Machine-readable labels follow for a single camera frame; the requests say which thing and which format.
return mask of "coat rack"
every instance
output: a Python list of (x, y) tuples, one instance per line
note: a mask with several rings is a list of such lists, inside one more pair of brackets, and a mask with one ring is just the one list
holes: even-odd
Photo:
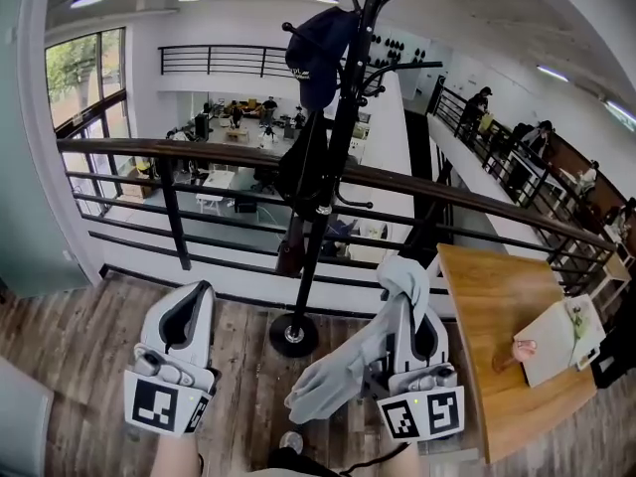
[[(338, 65), (340, 74), (340, 100), (336, 110), (333, 132), (329, 144), (328, 160), (323, 184), (318, 194), (318, 208), (311, 228), (309, 244), (305, 254), (298, 297), (293, 313), (278, 317), (269, 329), (269, 340), (278, 353), (285, 357), (298, 358), (311, 354), (318, 346), (318, 331), (313, 321), (305, 316), (307, 299), (316, 271), (323, 237), (332, 212), (336, 188), (342, 177), (345, 162), (349, 154), (349, 145), (353, 135), (358, 109), (367, 105), (367, 97), (385, 91), (383, 86), (369, 90), (371, 83), (385, 73), (404, 69), (441, 68), (441, 62), (414, 62), (409, 64), (391, 64), (378, 69), (365, 79), (369, 49), (376, 20), (383, 7), (392, 0), (365, 0), (361, 6), (358, 0), (352, 0), (360, 23), (358, 32), (349, 45), (349, 54), (344, 69)], [(318, 51), (324, 52), (307, 38), (304, 38), (289, 23), (283, 30), (309, 41)]]

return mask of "black railing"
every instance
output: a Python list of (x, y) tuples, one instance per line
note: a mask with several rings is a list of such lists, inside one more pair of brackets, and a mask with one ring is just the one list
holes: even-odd
[[(160, 188), (163, 190), (163, 201), (161, 205), (150, 203), (134, 203), (124, 200), (111, 200), (97, 196), (74, 193), (76, 200), (93, 201), (114, 207), (134, 209), (141, 213), (153, 213), (167, 216), (170, 230), (160, 229), (152, 225), (135, 224), (130, 221), (120, 221), (117, 218), (99, 218), (89, 214), (82, 214), (82, 217), (94, 223), (132, 230), (144, 234), (168, 238), (174, 242), (174, 249), (166, 246), (150, 245), (126, 238), (114, 237), (102, 232), (89, 232), (96, 239), (103, 239), (117, 244), (158, 252), (177, 257), (181, 260), (182, 267), (189, 269), (192, 261), (199, 261), (213, 265), (221, 265), (229, 268), (247, 270), (270, 275), (284, 275), (274, 268), (259, 266), (237, 261), (229, 261), (210, 257), (199, 253), (193, 253), (188, 248), (188, 243), (211, 245), (246, 252), (276, 255), (277, 248), (268, 246), (258, 246), (245, 241), (230, 241), (227, 238), (209, 238), (195, 235), (189, 231), (184, 231), (184, 221), (198, 221), (221, 227), (242, 228), (249, 231), (257, 231), (261, 234), (282, 236), (289, 220), (279, 221), (276, 224), (265, 224), (260, 221), (250, 222), (242, 218), (227, 217), (217, 213), (203, 214), (184, 210), (180, 207), (181, 202), (177, 193), (190, 193), (193, 195), (212, 195), (224, 200), (234, 200), (235, 204), (242, 204), (245, 201), (254, 202), (257, 205), (283, 206), (287, 203), (282, 198), (274, 194), (262, 194), (254, 191), (238, 191), (231, 189), (219, 189), (215, 187), (205, 187), (197, 185), (195, 181), (191, 183), (177, 182), (178, 172), (174, 168), (174, 163), (179, 158), (190, 158), (196, 161), (199, 168), (208, 166), (205, 169), (212, 169), (214, 165), (229, 165), (230, 167), (254, 168), (259, 172), (259, 176), (269, 177), (275, 175), (278, 167), (278, 158), (258, 149), (238, 148), (231, 145), (174, 142), (171, 140), (148, 140), (148, 139), (102, 139), (102, 140), (59, 140), (58, 148), (62, 153), (76, 152), (89, 154), (126, 155), (143, 156), (153, 158), (156, 169), (159, 172), (157, 178), (132, 178), (113, 175), (98, 175), (86, 172), (67, 172), (69, 178), (92, 179), (100, 182), (113, 182), (115, 184), (132, 184), (147, 188)], [(546, 218), (540, 214), (515, 207), (514, 205), (502, 203), (484, 196), (476, 195), (461, 189), (449, 187), (440, 183), (416, 179), (407, 175), (401, 175), (376, 168), (352, 165), (348, 166), (342, 178), (343, 183), (359, 186), (371, 187), (374, 189), (386, 190), (394, 193), (402, 193), (414, 197), (421, 197), (427, 200), (431, 206), (441, 206), (443, 208), (462, 207), (478, 213), (498, 216), (511, 221), (528, 225), (550, 237), (545, 244), (536, 244), (513, 238), (505, 238), (497, 235), (490, 235), (459, 228), (448, 221), (439, 222), (427, 216), (424, 219), (416, 219), (392, 214), (380, 213), (366, 209), (354, 209), (345, 206), (334, 206), (334, 218), (347, 216), (358, 218), (359, 220), (372, 220), (382, 223), (395, 223), (412, 227), (415, 232), (414, 238), (407, 242), (391, 241), (386, 238), (368, 238), (354, 236), (351, 234), (341, 235), (338, 233), (327, 233), (323, 239), (323, 245), (327, 242), (340, 242), (344, 245), (360, 245), (379, 249), (394, 249), (401, 254), (414, 258), (421, 258), (423, 255), (430, 257), (436, 250), (427, 246), (419, 236), (431, 233), (439, 235), (440, 241), (444, 237), (445, 241), (452, 241), (454, 236), (464, 236), (473, 239), (496, 242), (503, 245), (512, 245), (538, 251), (551, 264), (553, 270), (559, 274), (560, 283), (567, 291), (579, 292), (584, 290), (592, 276), (601, 269), (603, 264), (609, 259), (614, 251), (614, 246), (604, 239), (583, 230), (564, 225), (559, 221)], [(291, 217), (291, 210), (287, 212), (287, 217)], [(343, 255), (321, 254), (319, 262), (353, 266), (359, 268), (373, 269), (377, 267), (376, 262), (350, 259)], [(316, 275), (315, 280), (319, 282), (345, 284), (350, 286), (380, 288), (375, 281), (350, 279), (344, 277)]]
[(444, 88), (433, 114), (473, 151), (482, 167), (498, 180), (511, 200), (520, 207), (585, 228), (609, 241), (601, 221), (551, 164), (527, 144), (514, 139), (511, 131), (497, 120), (480, 128), (480, 117), (464, 114), (466, 102), (457, 93)]
[[(185, 46), (162, 46), (161, 74), (202, 73), (255, 75), (260, 78), (293, 78), (285, 63), (285, 48), (236, 44), (207, 44)], [(378, 68), (367, 66), (367, 75)], [(370, 89), (378, 88), (382, 77), (371, 83)]]

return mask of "shoe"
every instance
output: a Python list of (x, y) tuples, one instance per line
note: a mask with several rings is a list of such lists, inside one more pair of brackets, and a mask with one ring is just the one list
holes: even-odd
[(302, 436), (295, 431), (287, 431), (280, 438), (280, 443), (278, 443), (278, 447), (285, 448), (289, 447), (294, 449), (294, 452), (298, 455), (302, 452)]

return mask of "white ceiling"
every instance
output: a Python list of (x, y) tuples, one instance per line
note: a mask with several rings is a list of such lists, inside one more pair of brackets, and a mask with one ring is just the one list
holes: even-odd
[[(49, 1), (50, 25), (69, 19), (65, 15), (69, 2)], [(133, 11), (135, 0), (110, 0), (109, 4), (101, 12)], [(619, 80), (612, 79), (603, 68), (594, 45), (588, 44), (545, 0), (399, 1), (387, 6), (383, 15), (390, 24), (442, 40), (464, 53), (470, 54), (471, 43), (481, 42), (481, 47), (500, 51), (528, 65), (546, 65), (588, 91), (629, 99), (629, 94), (621, 93)], [(72, 18), (75, 17), (81, 18), (82, 14), (76, 13)]]

